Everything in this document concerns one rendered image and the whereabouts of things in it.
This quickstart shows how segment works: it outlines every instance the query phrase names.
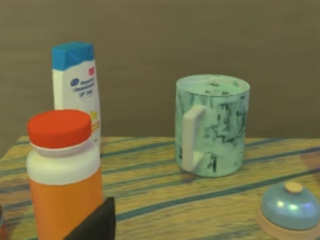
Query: gray backdrop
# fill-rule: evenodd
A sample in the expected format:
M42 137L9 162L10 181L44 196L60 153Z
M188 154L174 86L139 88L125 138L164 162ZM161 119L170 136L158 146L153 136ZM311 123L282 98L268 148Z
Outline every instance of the gray backdrop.
M173 136L175 82L251 84L247 136L320 135L319 0L1 0L0 156L53 108L51 47L95 45L104 136Z

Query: mug handle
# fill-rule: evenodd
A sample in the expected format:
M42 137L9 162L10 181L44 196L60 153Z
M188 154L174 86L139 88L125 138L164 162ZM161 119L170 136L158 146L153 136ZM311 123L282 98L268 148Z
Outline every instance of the mug handle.
M205 112L204 105L194 105L183 115L182 120L182 169L191 172L204 158L204 154L194 150L198 121Z

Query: red cap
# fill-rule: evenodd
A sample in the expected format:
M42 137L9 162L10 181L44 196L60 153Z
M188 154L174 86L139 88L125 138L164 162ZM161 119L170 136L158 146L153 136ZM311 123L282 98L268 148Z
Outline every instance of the red cap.
M66 148L90 137L91 118L79 110L52 110L30 118L27 130L30 142L38 147Z

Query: lid knob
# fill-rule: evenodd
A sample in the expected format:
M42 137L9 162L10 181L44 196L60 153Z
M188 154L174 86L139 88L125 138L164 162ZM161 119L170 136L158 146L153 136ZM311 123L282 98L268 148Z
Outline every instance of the lid knob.
M298 194L298 193L301 193L304 187L300 183L287 181L284 184L284 188L291 194Z

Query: wooden table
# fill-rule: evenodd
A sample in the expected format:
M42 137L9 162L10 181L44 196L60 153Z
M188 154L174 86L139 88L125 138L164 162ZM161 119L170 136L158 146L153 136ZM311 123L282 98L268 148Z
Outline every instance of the wooden table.
M247 139L244 165L221 178L181 171L170 137L102 141L105 196L116 199L116 240L272 240L255 222L272 184L295 179L320 198L320 139ZM0 161L10 240L36 240L21 137Z

